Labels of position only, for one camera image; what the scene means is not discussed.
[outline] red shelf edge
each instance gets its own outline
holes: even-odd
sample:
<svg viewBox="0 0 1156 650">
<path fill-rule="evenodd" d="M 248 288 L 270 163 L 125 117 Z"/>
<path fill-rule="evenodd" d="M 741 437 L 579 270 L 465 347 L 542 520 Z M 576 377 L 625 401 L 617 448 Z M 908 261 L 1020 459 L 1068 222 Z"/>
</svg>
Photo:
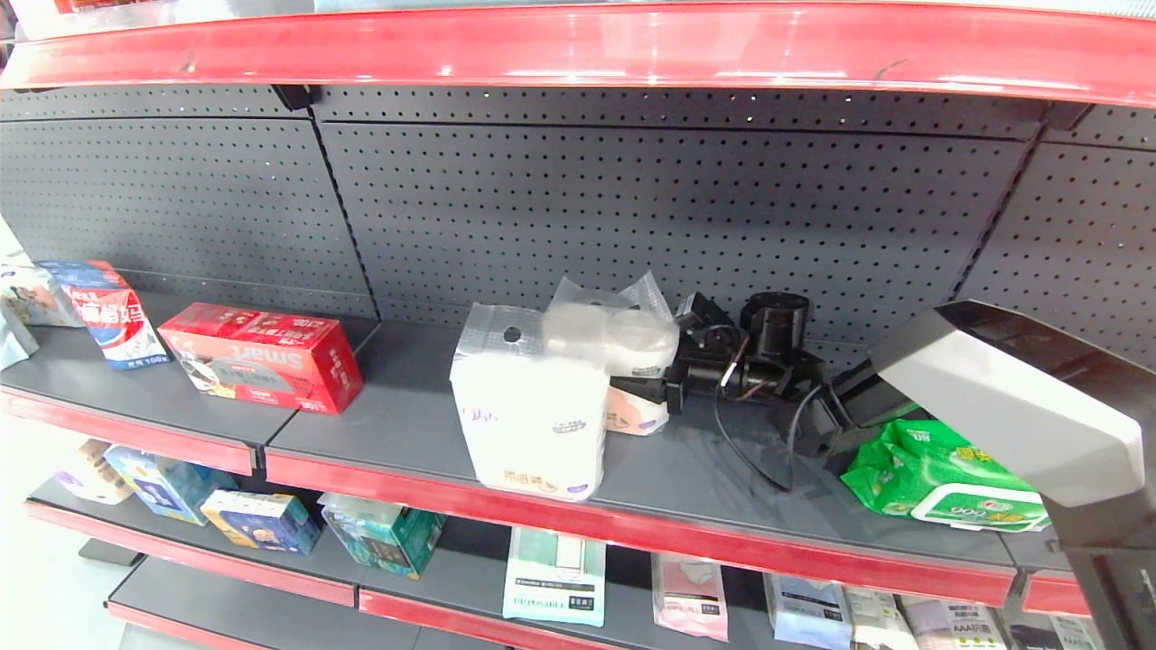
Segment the red shelf edge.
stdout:
<svg viewBox="0 0 1156 650">
<path fill-rule="evenodd" d="M 157 616 L 156 614 L 150 614 L 142 610 L 113 603 L 111 600 L 105 604 L 105 607 L 108 607 L 110 614 L 123 621 L 128 621 L 131 623 L 160 631 L 161 634 L 184 638 L 185 641 L 193 643 L 200 643 L 201 645 L 208 645 L 209 648 L 215 648 L 216 650 L 266 650 L 264 645 L 246 643 L 231 636 L 224 636 L 222 634 L 181 623 L 172 619 Z"/>
<path fill-rule="evenodd" d="M 838 581 L 918 596 L 1002 607 L 1013 567 L 920 561 L 805 539 L 755 535 L 580 503 L 547 501 L 481 485 L 439 482 L 266 450 L 273 482 L 392 501 L 469 519 L 561 531 L 649 552 L 706 557 L 757 571 Z"/>
<path fill-rule="evenodd" d="M 472 636 L 491 643 L 513 648 L 549 648 L 550 650 L 617 650 L 616 645 L 575 638 L 514 621 L 491 619 L 420 603 L 372 589 L 361 588 L 358 593 L 361 599 L 358 608 L 366 614 Z"/>
<path fill-rule="evenodd" d="M 58 526 L 64 526 L 66 529 L 72 529 L 74 531 L 80 531 L 89 537 L 108 541 L 110 544 L 116 544 L 117 546 L 123 546 L 125 548 L 131 548 L 147 555 L 153 555 L 162 560 L 185 564 L 186 567 L 192 567 L 202 571 L 209 571 L 251 582 L 261 586 L 307 596 L 310 598 L 334 603 L 336 605 L 344 605 L 347 607 L 353 607 L 355 605 L 354 585 L 351 584 L 342 584 L 314 576 L 298 574 L 288 569 L 269 567 L 259 562 L 250 562 L 247 560 L 186 546 L 176 541 L 123 529 L 108 522 L 101 522 L 91 517 L 86 517 L 76 512 L 53 508 L 43 503 L 25 501 L 24 508 L 27 509 L 29 516 L 34 518 L 49 522 L 50 524 L 55 524 Z"/>
<path fill-rule="evenodd" d="M 873 2 L 266 16 L 18 44 L 2 88 L 395 83 L 831 88 L 1156 108 L 1156 21 Z"/>
<path fill-rule="evenodd" d="M 1080 583 L 1066 571 L 1037 571 L 1028 576 L 1023 610 L 1040 614 L 1091 615 Z"/>
<path fill-rule="evenodd" d="M 0 389 L 0 405 L 2 405 L 0 413 L 64 427 L 113 444 L 124 444 L 235 474 L 253 473 L 253 452 L 239 442 L 212 441 L 173 429 L 143 424 L 132 418 L 104 415 L 7 386 Z"/>
</svg>

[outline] white tissue pack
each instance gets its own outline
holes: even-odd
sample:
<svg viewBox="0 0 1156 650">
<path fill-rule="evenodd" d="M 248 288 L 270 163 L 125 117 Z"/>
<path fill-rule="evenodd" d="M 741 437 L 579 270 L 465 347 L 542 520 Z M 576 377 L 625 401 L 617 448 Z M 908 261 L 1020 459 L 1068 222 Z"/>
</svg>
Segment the white tissue pack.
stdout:
<svg viewBox="0 0 1156 650">
<path fill-rule="evenodd" d="M 854 650 L 919 650 L 895 594 L 874 589 L 843 589 L 851 607 Z"/>
<path fill-rule="evenodd" d="M 57 470 L 57 480 L 74 495 L 116 505 L 133 494 L 133 488 L 104 459 L 112 446 L 104 441 L 89 438 L 75 452 L 66 455 Z"/>
<path fill-rule="evenodd" d="M 612 377 L 661 377 L 679 350 L 679 327 L 650 272 L 617 294 L 584 289 L 563 278 L 542 328 L 549 352 L 601 356 Z M 610 386 L 608 430 L 646 436 L 667 420 L 666 404 Z"/>
<path fill-rule="evenodd" d="M 919 650 L 1007 650 L 992 613 L 983 605 L 901 596 Z"/>
<path fill-rule="evenodd" d="M 38 349 L 39 344 L 24 323 L 0 300 L 0 369 L 24 361 Z"/>
<path fill-rule="evenodd" d="M 851 648 L 851 613 L 833 582 L 763 574 L 776 641 L 827 650 Z"/>
<path fill-rule="evenodd" d="M 541 312 L 470 309 L 450 383 L 479 481 L 561 501 L 594 493 L 609 376 L 583 354 L 548 352 Z"/>
</svg>

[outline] black pegboard panel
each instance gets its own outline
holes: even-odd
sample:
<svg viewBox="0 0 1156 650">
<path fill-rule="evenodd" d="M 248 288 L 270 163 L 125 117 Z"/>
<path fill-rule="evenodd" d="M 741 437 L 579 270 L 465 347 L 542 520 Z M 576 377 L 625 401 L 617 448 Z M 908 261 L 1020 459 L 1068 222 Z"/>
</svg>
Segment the black pegboard panel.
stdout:
<svg viewBox="0 0 1156 650">
<path fill-rule="evenodd" d="M 1156 153 L 1040 145 L 962 295 L 1156 369 Z"/>
<path fill-rule="evenodd" d="M 227 282 L 208 278 L 163 275 L 129 269 L 119 271 L 133 288 L 142 291 L 197 296 L 197 300 L 203 302 L 264 306 L 291 313 L 377 317 L 373 298 L 364 294 Z"/>
<path fill-rule="evenodd" d="M 874 342 L 946 300 L 1027 145 L 829 133 L 324 124 L 378 306 L 543 308 L 557 280 L 738 312 L 816 303 L 816 339 Z"/>
<path fill-rule="evenodd" d="M 1044 140 L 1156 152 L 1156 110 L 1096 105 L 1074 130 L 1048 128 Z"/>
<path fill-rule="evenodd" d="M 125 117 L 284 117 L 289 111 L 272 86 L 95 86 L 42 93 L 0 94 L 0 120 Z"/>
<path fill-rule="evenodd" d="M 318 118 L 344 121 L 540 124 L 921 133 L 1027 140 L 1043 102 L 838 90 L 324 88 Z"/>
<path fill-rule="evenodd" d="M 309 121 L 15 121 L 0 136 L 0 213 L 34 257 L 368 294 Z"/>
<path fill-rule="evenodd" d="M 381 317 L 390 320 L 460 327 L 465 325 L 466 317 L 469 315 L 469 306 L 453 304 L 432 304 L 392 298 L 385 298 L 380 303 Z M 803 344 L 803 347 L 824 359 L 831 372 L 845 370 L 867 359 L 867 346 L 808 339 Z"/>
</svg>

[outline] plastic packaging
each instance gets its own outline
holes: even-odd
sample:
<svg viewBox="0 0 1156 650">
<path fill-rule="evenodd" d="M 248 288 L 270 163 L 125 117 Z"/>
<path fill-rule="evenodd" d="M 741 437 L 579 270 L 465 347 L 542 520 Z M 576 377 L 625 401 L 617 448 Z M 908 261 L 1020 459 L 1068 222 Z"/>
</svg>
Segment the plastic packaging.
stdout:
<svg viewBox="0 0 1156 650">
<path fill-rule="evenodd" d="M 1038 531 L 1039 495 L 947 424 L 896 420 L 859 450 L 843 482 L 864 505 L 968 530 Z"/>
<path fill-rule="evenodd" d="M 220 470 L 119 444 L 109 448 L 104 458 L 149 510 L 199 526 L 208 523 L 200 508 L 214 490 L 237 489 L 232 477 Z"/>
<path fill-rule="evenodd" d="M 106 261 L 40 261 L 76 305 L 88 333 L 116 370 L 168 363 L 136 291 Z"/>
<path fill-rule="evenodd" d="M 763 574 L 763 582 L 777 641 L 827 650 L 851 647 L 851 612 L 842 586 L 771 574 Z"/>
<path fill-rule="evenodd" d="M 104 459 L 109 446 L 104 441 L 89 438 L 61 463 L 57 480 L 65 489 L 88 501 L 116 505 L 128 498 L 133 488 Z"/>
<path fill-rule="evenodd" d="M 0 300 L 25 325 L 84 326 L 68 294 L 38 266 L 0 264 Z"/>
<path fill-rule="evenodd" d="M 475 304 L 450 382 L 477 480 L 581 501 L 602 480 L 609 376 L 547 354 L 541 324 L 536 311 Z"/>
<path fill-rule="evenodd" d="M 502 618 L 602 627 L 606 544 L 514 527 Z"/>
<path fill-rule="evenodd" d="M 601 359 L 612 377 L 661 377 L 679 349 L 679 327 L 651 272 L 617 294 L 563 278 L 546 310 L 543 335 L 549 352 Z M 608 430 L 645 436 L 667 420 L 665 404 L 608 390 Z"/>
<path fill-rule="evenodd" d="M 727 641 L 722 568 L 716 562 L 651 554 L 654 623 L 691 636 Z"/>
<path fill-rule="evenodd" d="M 358 564 L 418 579 L 442 537 L 445 515 L 327 492 L 321 516 Z"/>
<path fill-rule="evenodd" d="M 8 309 L 8 304 L 0 300 L 0 370 L 24 361 L 38 349 L 40 346 L 32 333 Z"/>
<path fill-rule="evenodd" d="M 895 594 L 874 589 L 843 589 L 851 606 L 854 650 L 919 650 Z"/>
<path fill-rule="evenodd" d="M 1007 650 L 987 607 L 901 596 L 919 650 Z"/>
<path fill-rule="evenodd" d="M 1020 650 L 1104 650 L 1091 619 L 1017 612 L 1008 631 Z"/>
<path fill-rule="evenodd" d="M 321 535 L 305 505 L 291 494 L 218 489 L 200 510 L 237 546 L 309 555 Z"/>
</svg>

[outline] gray shelf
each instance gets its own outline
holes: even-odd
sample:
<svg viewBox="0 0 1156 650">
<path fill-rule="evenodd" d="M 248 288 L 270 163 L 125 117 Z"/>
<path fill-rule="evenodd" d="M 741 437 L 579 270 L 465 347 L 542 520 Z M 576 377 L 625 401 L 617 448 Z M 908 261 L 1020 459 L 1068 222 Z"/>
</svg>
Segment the gray shelf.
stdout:
<svg viewBox="0 0 1156 650">
<path fill-rule="evenodd" d="M 149 557 L 109 596 L 114 603 L 276 650 L 481 650 L 421 628 Z"/>
<path fill-rule="evenodd" d="M 323 530 L 312 553 L 297 555 L 237 546 L 212 524 L 198 526 L 155 515 L 135 495 L 116 505 L 106 505 L 73 496 L 55 479 L 50 479 L 28 500 L 217 555 L 239 557 L 349 585 L 356 585 L 366 570 L 362 564 L 354 562 L 328 527 Z M 116 540 L 106 541 L 116 544 Z"/>
<path fill-rule="evenodd" d="M 1052 552 L 1057 544 L 1055 529 L 1048 527 L 1039 534 L 1001 534 L 1008 553 L 1017 567 L 1028 571 L 1070 571 L 1068 557 L 1061 552 Z"/>
<path fill-rule="evenodd" d="M 372 590 L 502 620 L 509 549 L 509 527 L 451 518 L 420 581 L 371 569 L 362 578 L 362 593 Z M 761 575 L 729 567 L 724 568 L 722 578 L 729 614 L 729 644 L 653 625 L 650 557 L 649 553 L 633 548 L 607 547 L 606 625 L 601 628 L 520 619 L 512 622 L 633 650 L 806 648 L 775 641 Z"/>
<path fill-rule="evenodd" d="M 503 650 L 504 648 L 481 638 L 459 636 L 428 627 L 417 633 L 417 643 L 414 645 L 414 650 Z"/>
<path fill-rule="evenodd" d="M 138 295 L 154 326 L 195 302 L 149 291 Z M 376 326 L 363 318 L 341 318 L 341 324 L 355 347 Z M 202 396 L 177 363 L 113 370 L 84 328 L 32 327 L 31 331 L 40 349 L 6 369 L 0 384 L 119 418 L 257 448 L 267 443 L 294 414 L 288 408 Z"/>
<path fill-rule="evenodd" d="M 449 382 L 458 335 L 457 327 L 383 323 L 360 352 L 366 386 L 358 400 L 339 418 L 298 413 L 269 450 L 476 483 Z M 773 457 L 772 466 L 785 467 L 785 448 L 765 409 L 724 405 L 722 419 L 748 453 Z M 605 479 L 587 503 L 884 555 L 1013 566 L 995 533 L 876 515 L 818 465 L 798 464 L 795 485 L 784 495 L 754 477 L 724 444 L 710 400 L 692 397 L 660 434 L 607 435 Z"/>
</svg>

